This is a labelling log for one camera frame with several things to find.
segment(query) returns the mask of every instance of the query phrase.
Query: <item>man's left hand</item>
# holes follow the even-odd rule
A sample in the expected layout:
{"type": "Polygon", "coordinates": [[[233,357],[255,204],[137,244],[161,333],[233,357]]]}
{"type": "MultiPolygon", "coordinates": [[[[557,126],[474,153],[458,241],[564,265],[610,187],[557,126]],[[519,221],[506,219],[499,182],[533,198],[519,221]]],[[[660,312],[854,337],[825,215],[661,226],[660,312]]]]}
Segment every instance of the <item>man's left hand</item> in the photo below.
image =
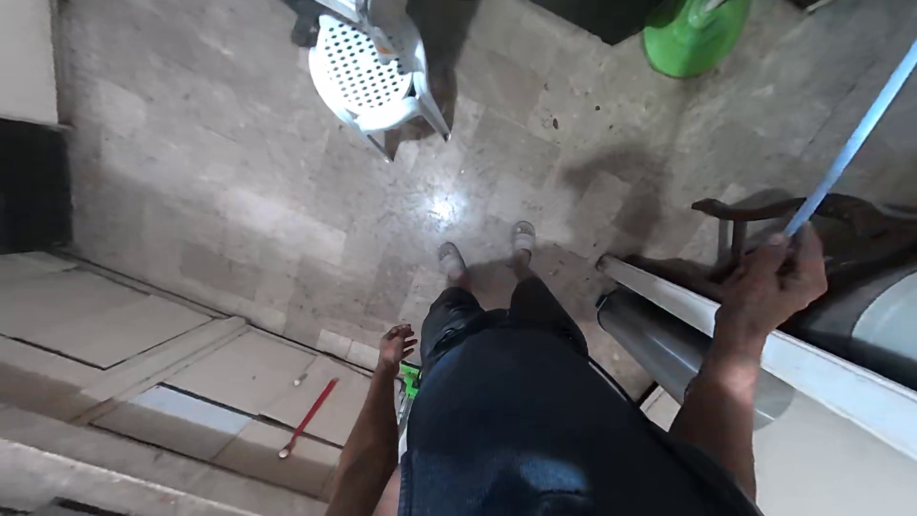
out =
{"type": "Polygon", "coordinates": [[[404,357],[414,352],[417,339],[411,339],[414,330],[410,324],[395,326],[379,340],[379,365],[376,369],[394,370],[397,374],[404,357]]]}

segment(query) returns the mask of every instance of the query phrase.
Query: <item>green bucket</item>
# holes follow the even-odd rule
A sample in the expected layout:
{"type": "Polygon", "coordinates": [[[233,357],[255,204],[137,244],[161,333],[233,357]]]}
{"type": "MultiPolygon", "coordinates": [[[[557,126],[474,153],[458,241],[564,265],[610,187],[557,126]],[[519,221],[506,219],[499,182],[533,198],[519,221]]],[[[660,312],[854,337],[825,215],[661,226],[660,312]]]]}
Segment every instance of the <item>green bucket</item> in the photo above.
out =
{"type": "Polygon", "coordinates": [[[750,6],[751,0],[667,0],[643,30],[649,64],[679,78],[710,70],[735,46],[750,6]]]}

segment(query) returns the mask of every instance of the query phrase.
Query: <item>dark jeans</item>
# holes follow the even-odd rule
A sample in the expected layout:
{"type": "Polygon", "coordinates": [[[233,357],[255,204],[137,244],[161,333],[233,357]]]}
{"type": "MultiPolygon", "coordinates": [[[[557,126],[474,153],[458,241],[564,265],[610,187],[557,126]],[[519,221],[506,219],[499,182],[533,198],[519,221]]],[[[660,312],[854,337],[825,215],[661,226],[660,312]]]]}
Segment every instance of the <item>dark jeans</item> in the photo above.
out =
{"type": "Polygon", "coordinates": [[[518,328],[553,333],[583,357],[589,357],[586,338],[573,318],[540,278],[519,282],[510,308],[484,311],[469,291],[451,286],[439,295],[420,331],[420,357],[429,371],[439,359],[470,335],[490,328],[518,328]]]}

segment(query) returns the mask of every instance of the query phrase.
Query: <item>concrete floor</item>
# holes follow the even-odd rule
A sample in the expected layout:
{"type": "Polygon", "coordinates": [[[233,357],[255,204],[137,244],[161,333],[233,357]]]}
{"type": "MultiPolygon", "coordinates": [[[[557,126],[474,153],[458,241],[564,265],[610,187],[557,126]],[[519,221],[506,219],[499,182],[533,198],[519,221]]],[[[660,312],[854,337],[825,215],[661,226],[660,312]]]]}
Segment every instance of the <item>concrete floor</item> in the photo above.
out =
{"type": "MultiPolygon", "coordinates": [[[[528,219],[535,269],[635,395],[651,380],[594,322],[611,286],[596,259],[709,264],[716,225],[691,202],[806,194],[917,33],[908,0],[810,17],[755,0],[735,51],[680,81],[646,65],[639,36],[612,47],[523,0],[431,1],[418,25],[453,138],[418,122],[387,164],[316,94],[278,0],[61,8],[81,255],[301,342],[375,345],[421,324],[445,240],[482,304],[505,305],[508,231],[528,219]]],[[[840,191],[913,204],[917,182],[899,179],[915,115],[911,80],[840,191]]]]}

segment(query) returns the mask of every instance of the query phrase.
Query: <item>hand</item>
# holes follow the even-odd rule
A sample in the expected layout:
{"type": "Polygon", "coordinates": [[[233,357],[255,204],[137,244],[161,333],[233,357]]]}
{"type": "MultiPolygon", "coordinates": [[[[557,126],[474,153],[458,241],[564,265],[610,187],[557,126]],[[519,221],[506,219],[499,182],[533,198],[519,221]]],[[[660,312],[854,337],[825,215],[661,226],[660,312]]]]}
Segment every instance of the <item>hand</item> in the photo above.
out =
{"type": "Polygon", "coordinates": [[[714,335],[760,342],[828,289],[822,241],[811,224],[796,234],[793,249],[780,233],[746,255],[726,280],[714,335]]]}
{"type": "Polygon", "coordinates": [[[379,369],[392,370],[397,374],[401,367],[401,361],[404,357],[414,352],[411,346],[417,344],[417,339],[410,339],[414,336],[414,330],[411,330],[410,324],[395,326],[379,340],[379,369]]]}

